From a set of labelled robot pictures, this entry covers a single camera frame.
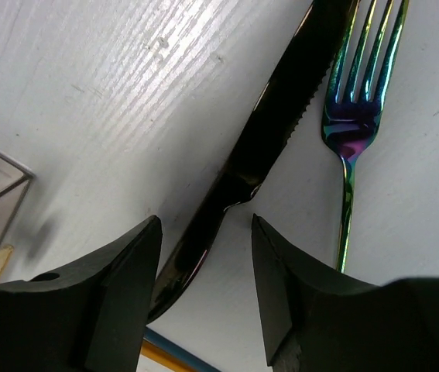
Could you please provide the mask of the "black knife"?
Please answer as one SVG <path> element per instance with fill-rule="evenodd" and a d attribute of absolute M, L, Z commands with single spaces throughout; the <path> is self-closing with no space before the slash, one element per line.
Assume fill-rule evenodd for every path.
<path fill-rule="evenodd" d="M 313 1 L 209 192 L 156 278 L 148 320 L 164 314 L 205 261 L 225 213 L 253 199 L 341 46 L 356 1 Z"/>

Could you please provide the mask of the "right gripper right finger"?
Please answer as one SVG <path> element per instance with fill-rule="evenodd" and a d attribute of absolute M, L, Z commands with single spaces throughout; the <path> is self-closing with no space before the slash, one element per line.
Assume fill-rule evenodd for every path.
<path fill-rule="evenodd" d="M 270 367 L 379 367 L 382 352 L 362 314 L 374 289 L 338 273 L 252 218 L 252 261 Z"/>

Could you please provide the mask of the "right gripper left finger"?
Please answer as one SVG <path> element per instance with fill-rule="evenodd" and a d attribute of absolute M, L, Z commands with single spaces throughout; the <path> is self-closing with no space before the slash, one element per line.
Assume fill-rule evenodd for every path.
<path fill-rule="evenodd" d="M 63 320 L 81 304 L 68 358 L 76 370 L 136 370 L 162 236 L 161 221 L 152 215 L 117 240 L 32 279 L 67 300 Z"/>

